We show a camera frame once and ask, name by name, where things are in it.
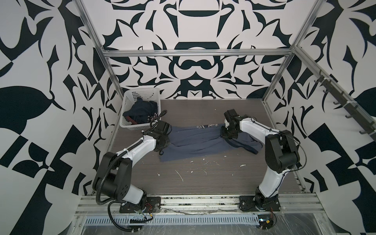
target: white plastic basket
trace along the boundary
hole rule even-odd
[[[158,104],[158,115],[161,113],[161,99],[159,98],[159,88],[136,88],[124,93],[123,105],[121,107],[120,126],[129,130],[143,130],[150,127],[150,123],[132,125],[123,116],[123,113],[129,111],[135,104],[137,98],[141,97],[144,101],[154,101]]]

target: slotted metal panel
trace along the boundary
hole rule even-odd
[[[122,225],[145,225],[145,223],[132,223],[129,220],[143,220],[139,215],[115,216],[114,220]],[[108,216],[88,216],[86,226],[105,226],[111,224]],[[155,215],[147,225],[205,225],[205,224],[249,224],[258,225],[257,215]]]

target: damask pattern wallpaper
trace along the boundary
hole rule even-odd
[[[375,117],[376,2],[328,0],[303,49]],[[376,232],[369,205],[376,198],[376,143],[333,102],[317,78],[294,57],[267,103],[279,129],[289,129],[308,154],[302,173],[341,234]],[[304,153],[299,150],[301,164]]]
[[[283,56],[110,59],[123,90],[158,87],[162,99],[262,98]]]
[[[302,48],[376,117],[376,3],[328,0]]]
[[[0,5],[1,234],[59,234],[121,100],[71,0]]]
[[[314,0],[84,0],[105,50],[289,48]],[[262,98],[283,56],[111,58],[124,90]]]
[[[314,0],[84,0],[107,50],[288,48]]]

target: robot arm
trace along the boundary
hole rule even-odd
[[[222,138],[236,139],[238,133],[246,132],[265,145],[268,168],[254,199],[255,207],[263,210],[277,200],[284,177],[300,161],[294,137],[288,130],[279,131],[264,126],[252,117],[239,116],[234,109],[226,111],[224,116],[226,125],[221,129]]]
[[[169,128],[168,123],[158,121],[128,148],[117,153],[106,153],[93,182],[93,189],[97,194],[105,194],[120,202],[130,202],[134,204],[135,209],[143,208],[146,203],[146,192],[130,183],[132,167],[148,152],[160,152],[170,144],[167,134]]]

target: aluminum frame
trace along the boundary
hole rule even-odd
[[[139,56],[248,56],[288,55],[289,48],[280,49],[195,49],[195,50],[103,50],[105,57]]]
[[[239,196],[254,196],[255,194],[211,194],[211,195],[148,195],[161,197],[160,214],[178,215],[184,213],[211,214],[243,214],[239,210]],[[275,213],[325,213],[320,200],[315,193],[280,193],[280,212]],[[119,214],[119,204],[111,205],[111,214]],[[75,216],[107,215],[107,204],[97,205],[95,196],[83,196],[77,207]]]
[[[321,75],[330,77],[301,47],[294,46],[293,53],[302,61],[304,65],[319,78]]]
[[[298,35],[296,36],[294,42],[292,43],[290,47],[291,54],[285,57],[285,60],[281,63],[281,66],[279,67],[276,75],[273,77],[273,80],[270,86],[268,87],[268,89],[266,90],[264,94],[264,97],[262,98],[263,101],[266,102],[268,98],[271,96],[271,94],[273,93],[284,71],[287,69],[291,60],[294,57],[293,48],[296,47],[296,45],[300,45],[300,43],[303,41],[304,37],[307,35],[308,30],[311,28],[311,26],[315,22],[321,7],[324,5],[324,3],[326,3],[326,1],[327,0],[316,0],[316,2],[313,4],[311,11],[309,12],[306,20],[304,21],[302,27],[299,30]]]
[[[86,11],[85,5],[83,4],[82,0],[73,0],[76,8],[80,14],[80,18],[88,30],[88,34],[95,46],[95,49],[97,50],[97,53],[99,55],[100,60],[103,63],[103,66],[105,67],[106,71],[108,72],[110,79],[115,86],[115,90],[117,94],[120,96],[120,98],[123,100],[124,92],[123,89],[120,86],[119,80],[117,79],[117,76],[115,75],[114,71],[112,70],[111,64],[108,62],[108,58],[105,58],[102,50],[102,44],[99,41],[97,32],[94,29],[93,24],[91,23],[89,14]]]

